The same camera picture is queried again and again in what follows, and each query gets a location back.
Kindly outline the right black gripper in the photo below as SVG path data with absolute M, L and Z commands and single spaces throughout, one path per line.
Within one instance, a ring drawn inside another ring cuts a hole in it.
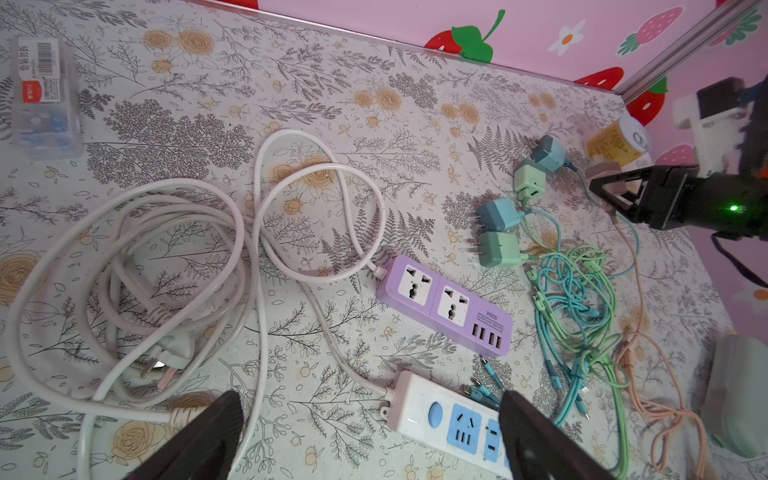
M 611 215 L 657 230 L 695 226 L 731 237 L 767 238 L 767 181 L 697 176 L 696 167 L 644 167 L 594 179 L 590 192 Z M 625 182 L 626 186 L 607 185 Z

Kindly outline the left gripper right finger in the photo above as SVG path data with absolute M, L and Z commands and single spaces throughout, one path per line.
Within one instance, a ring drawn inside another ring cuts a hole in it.
M 612 479 L 608 470 L 516 391 L 504 392 L 499 423 L 515 480 Z

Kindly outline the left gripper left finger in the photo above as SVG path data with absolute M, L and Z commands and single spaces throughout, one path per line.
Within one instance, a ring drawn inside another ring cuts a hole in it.
M 227 479 L 243 423 L 240 395 L 227 391 L 125 479 Z

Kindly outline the green charger plug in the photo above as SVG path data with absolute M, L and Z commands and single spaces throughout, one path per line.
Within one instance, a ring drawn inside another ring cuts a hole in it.
M 479 262 L 484 268 L 516 267 L 530 259 L 513 233 L 488 231 L 478 237 Z
M 513 190 L 523 206 L 539 200 L 546 191 L 546 172 L 535 162 L 521 162 L 513 173 Z

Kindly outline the pink charger plug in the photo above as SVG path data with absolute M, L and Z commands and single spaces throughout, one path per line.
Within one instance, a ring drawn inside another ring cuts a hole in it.
M 587 189 L 590 189 L 591 182 L 594 179 L 620 174 L 621 172 L 622 167 L 617 162 L 601 162 L 594 164 L 585 171 Z M 612 194 L 623 194 L 628 191 L 625 182 L 614 182 L 606 184 L 603 189 Z

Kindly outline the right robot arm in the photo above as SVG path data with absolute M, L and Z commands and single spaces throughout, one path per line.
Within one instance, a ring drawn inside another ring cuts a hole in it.
M 729 77 L 683 99 L 679 127 L 696 140 L 694 165 L 656 165 L 591 180 L 589 191 L 635 224 L 707 229 L 714 247 L 752 283 L 766 281 L 721 240 L 767 238 L 767 83 Z

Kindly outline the blue charger plug far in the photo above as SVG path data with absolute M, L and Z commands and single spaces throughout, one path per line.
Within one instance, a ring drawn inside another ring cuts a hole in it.
M 548 173 L 561 168 L 578 171 L 578 167 L 566 156 L 564 147 L 550 135 L 541 137 L 531 152 L 531 160 Z

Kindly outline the blue charger plug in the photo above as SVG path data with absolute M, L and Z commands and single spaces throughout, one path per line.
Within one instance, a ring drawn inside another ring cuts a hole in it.
M 578 171 L 578 167 L 566 156 L 564 147 L 550 135 L 541 137 L 531 152 L 531 160 L 548 173 L 561 168 Z
M 491 200 L 480 205 L 476 214 L 484 231 L 505 232 L 518 226 L 526 212 L 519 210 L 515 202 L 508 198 Z

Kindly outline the blue charger plug near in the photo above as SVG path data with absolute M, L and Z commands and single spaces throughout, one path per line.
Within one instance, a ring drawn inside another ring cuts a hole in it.
M 484 231 L 505 232 L 518 226 L 526 212 L 519 210 L 515 202 L 508 198 L 491 200 L 480 205 L 476 214 Z

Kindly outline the yellow tin can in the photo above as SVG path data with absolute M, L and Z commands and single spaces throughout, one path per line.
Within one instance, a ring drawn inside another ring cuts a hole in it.
M 591 160 L 616 162 L 625 167 L 651 149 L 650 136 L 634 117 L 625 114 L 586 142 Z

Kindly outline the white blue power strip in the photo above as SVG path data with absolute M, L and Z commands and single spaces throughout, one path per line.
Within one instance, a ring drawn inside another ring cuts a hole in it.
M 498 412 L 410 371 L 380 408 L 394 432 L 501 478 L 513 477 Z

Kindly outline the pale green soap box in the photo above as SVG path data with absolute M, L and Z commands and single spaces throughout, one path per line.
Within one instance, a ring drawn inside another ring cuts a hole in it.
M 767 452 L 767 347 L 729 335 L 717 342 L 701 419 L 721 447 L 744 458 Z

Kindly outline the purple power strip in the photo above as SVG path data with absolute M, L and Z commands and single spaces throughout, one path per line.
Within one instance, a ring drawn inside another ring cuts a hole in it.
M 481 356 L 509 353 L 510 314 L 405 255 L 388 264 L 377 298 Z

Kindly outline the clear plastic small box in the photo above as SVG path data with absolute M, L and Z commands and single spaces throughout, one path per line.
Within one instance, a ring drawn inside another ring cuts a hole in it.
M 13 146 L 33 160 L 70 160 L 84 152 L 76 61 L 56 38 L 11 41 Z

